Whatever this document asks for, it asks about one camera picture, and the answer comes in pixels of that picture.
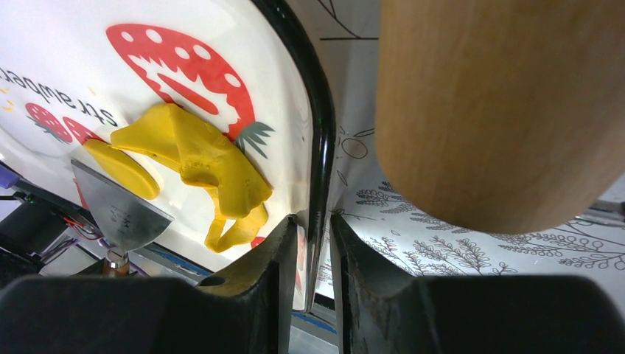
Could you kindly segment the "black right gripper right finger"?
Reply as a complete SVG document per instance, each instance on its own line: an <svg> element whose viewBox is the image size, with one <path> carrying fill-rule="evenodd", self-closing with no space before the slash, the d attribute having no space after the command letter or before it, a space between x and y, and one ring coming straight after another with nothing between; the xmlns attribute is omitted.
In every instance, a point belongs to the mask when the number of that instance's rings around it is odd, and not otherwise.
<svg viewBox="0 0 625 354"><path fill-rule="evenodd" d="M622 353L624 321L577 276L414 277L330 219L341 353Z"/></svg>

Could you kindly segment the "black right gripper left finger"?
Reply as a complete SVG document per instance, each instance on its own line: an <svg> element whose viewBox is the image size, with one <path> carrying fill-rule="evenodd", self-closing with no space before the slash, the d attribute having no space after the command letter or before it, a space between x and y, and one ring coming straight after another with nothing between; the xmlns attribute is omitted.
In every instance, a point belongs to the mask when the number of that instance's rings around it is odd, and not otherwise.
<svg viewBox="0 0 625 354"><path fill-rule="evenodd" d="M197 285L175 277L23 277L1 292L3 353L286 353L298 225Z"/></svg>

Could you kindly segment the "metal scraper wooden handle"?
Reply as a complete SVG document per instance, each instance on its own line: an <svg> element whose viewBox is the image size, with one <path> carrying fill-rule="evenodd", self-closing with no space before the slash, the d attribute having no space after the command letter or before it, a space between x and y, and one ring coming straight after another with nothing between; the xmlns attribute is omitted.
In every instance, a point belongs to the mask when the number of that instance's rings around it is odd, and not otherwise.
<svg viewBox="0 0 625 354"><path fill-rule="evenodd" d="M76 159L71 168L85 203L109 252L117 260L127 261L132 251L143 248L160 237L174 217Z"/></svg>

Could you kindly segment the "yellow dough piece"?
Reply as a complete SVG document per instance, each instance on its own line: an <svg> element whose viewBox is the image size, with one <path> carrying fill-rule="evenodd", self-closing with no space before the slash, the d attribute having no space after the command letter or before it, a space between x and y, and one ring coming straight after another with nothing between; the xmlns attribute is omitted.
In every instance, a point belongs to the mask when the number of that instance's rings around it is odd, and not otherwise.
<svg viewBox="0 0 625 354"><path fill-rule="evenodd" d="M221 253L252 243L267 223L272 189L244 153L215 126L176 104L154 105L114 131L115 148L140 153L203 188L214 204L205 246Z"/></svg>

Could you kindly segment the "round yellow dough wrapper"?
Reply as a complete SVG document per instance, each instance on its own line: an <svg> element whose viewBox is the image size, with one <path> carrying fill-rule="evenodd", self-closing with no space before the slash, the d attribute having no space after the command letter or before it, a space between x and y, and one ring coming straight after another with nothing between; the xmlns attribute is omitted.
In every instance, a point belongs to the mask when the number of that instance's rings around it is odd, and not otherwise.
<svg viewBox="0 0 625 354"><path fill-rule="evenodd" d="M126 153L98 139L86 140L83 147L125 189L147 200L159 196L161 189L157 181Z"/></svg>

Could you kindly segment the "strawberry print rectangular tray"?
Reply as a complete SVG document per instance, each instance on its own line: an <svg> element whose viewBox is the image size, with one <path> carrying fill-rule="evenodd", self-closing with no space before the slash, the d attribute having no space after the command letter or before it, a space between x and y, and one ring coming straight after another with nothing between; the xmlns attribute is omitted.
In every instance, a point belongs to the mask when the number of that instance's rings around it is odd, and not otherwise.
<svg viewBox="0 0 625 354"><path fill-rule="evenodd" d="M81 205L93 169L148 108L175 103L220 129L271 185L267 233L298 216L293 307L312 307L335 112L295 1L3 1L1 165Z"/></svg>

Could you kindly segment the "wooden dough roller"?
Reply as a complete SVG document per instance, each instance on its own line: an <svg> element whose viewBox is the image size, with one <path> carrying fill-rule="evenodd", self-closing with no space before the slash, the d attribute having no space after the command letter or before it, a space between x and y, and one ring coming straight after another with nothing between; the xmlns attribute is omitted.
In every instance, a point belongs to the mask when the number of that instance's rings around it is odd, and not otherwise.
<svg viewBox="0 0 625 354"><path fill-rule="evenodd" d="M624 174L622 1L383 1L377 160L447 223L520 234Z"/></svg>

